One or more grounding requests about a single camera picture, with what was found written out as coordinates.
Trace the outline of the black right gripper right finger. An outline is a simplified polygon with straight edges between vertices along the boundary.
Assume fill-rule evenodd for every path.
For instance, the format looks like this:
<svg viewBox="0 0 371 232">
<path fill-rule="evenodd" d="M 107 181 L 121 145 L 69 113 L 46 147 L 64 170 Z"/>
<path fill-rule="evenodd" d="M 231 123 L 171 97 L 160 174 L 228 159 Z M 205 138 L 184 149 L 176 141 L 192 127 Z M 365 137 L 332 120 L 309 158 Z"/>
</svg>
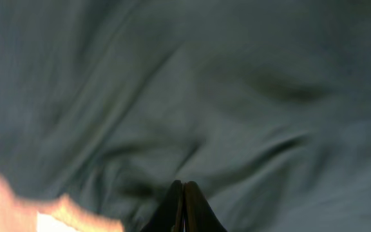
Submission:
<svg viewBox="0 0 371 232">
<path fill-rule="evenodd" d="M 184 184 L 184 200 L 186 232 L 227 232 L 196 182 Z"/>
</svg>

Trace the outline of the black t-shirt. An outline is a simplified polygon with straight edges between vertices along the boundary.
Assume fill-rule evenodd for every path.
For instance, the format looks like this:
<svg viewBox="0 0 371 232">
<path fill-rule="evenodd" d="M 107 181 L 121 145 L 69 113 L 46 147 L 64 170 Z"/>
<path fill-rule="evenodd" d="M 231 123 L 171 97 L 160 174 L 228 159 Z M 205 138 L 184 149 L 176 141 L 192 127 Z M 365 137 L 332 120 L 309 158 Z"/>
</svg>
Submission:
<svg viewBox="0 0 371 232">
<path fill-rule="evenodd" d="M 141 230 L 371 231 L 371 0 L 0 0 L 0 174 Z"/>
</svg>

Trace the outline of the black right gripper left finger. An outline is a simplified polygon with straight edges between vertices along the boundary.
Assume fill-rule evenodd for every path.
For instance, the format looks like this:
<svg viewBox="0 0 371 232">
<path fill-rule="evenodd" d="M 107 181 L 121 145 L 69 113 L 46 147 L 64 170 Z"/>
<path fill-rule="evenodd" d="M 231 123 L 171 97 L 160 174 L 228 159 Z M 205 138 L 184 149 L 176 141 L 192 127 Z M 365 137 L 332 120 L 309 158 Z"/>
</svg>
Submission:
<svg viewBox="0 0 371 232">
<path fill-rule="evenodd" d="M 180 231 L 183 205 L 183 184 L 175 180 L 149 222 L 140 232 Z"/>
</svg>

